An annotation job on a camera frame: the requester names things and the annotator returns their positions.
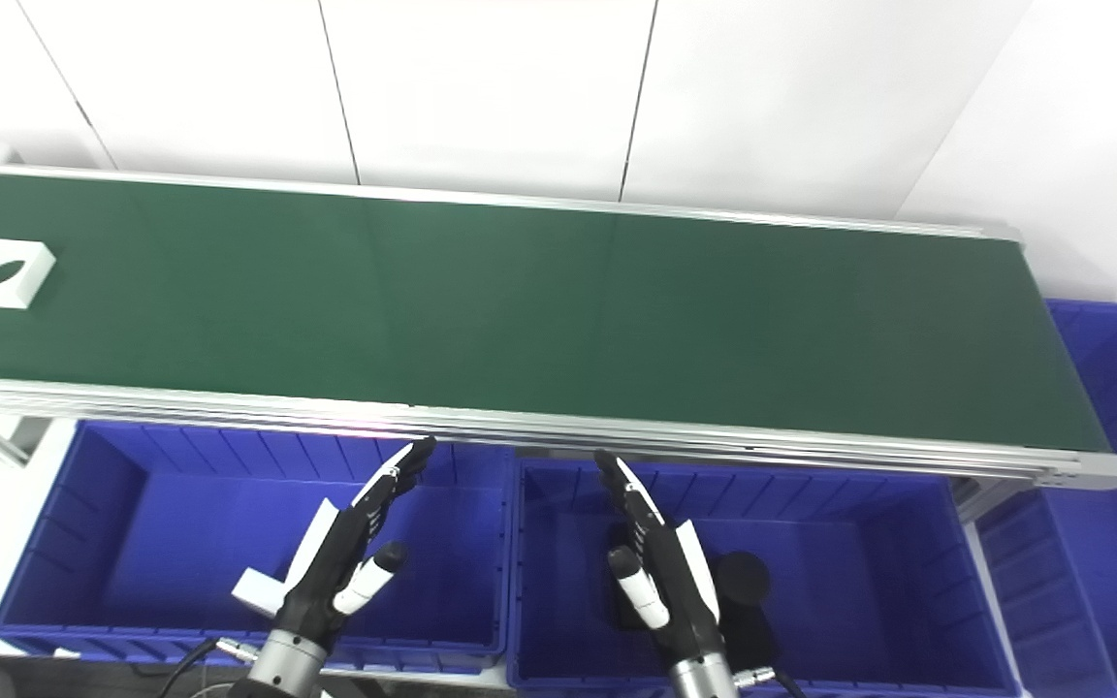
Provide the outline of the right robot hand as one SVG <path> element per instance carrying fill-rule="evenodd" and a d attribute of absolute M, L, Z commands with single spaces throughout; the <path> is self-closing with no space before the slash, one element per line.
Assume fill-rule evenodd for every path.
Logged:
<path fill-rule="evenodd" d="M 708 562 L 688 523 L 666 520 L 621 457 L 593 455 L 599 481 L 626 516 L 626 543 L 607 553 L 609 570 L 634 615 L 652 632 L 669 668 L 725 653 Z"/>

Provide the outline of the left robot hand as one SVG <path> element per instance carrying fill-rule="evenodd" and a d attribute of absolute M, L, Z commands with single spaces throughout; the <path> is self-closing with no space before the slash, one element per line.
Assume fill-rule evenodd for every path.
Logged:
<path fill-rule="evenodd" d="M 354 614 L 338 604 L 338 595 L 367 560 L 367 544 L 384 525 L 390 505 L 416 487 L 435 446 L 435 437 L 427 436 L 400 448 L 369 477 L 353 501 L 336 511 L 305 573 L 285 593 L 274 616 L 274 630 L 292 632 L 325 650 L 332 648 L 346 619 Z"/>

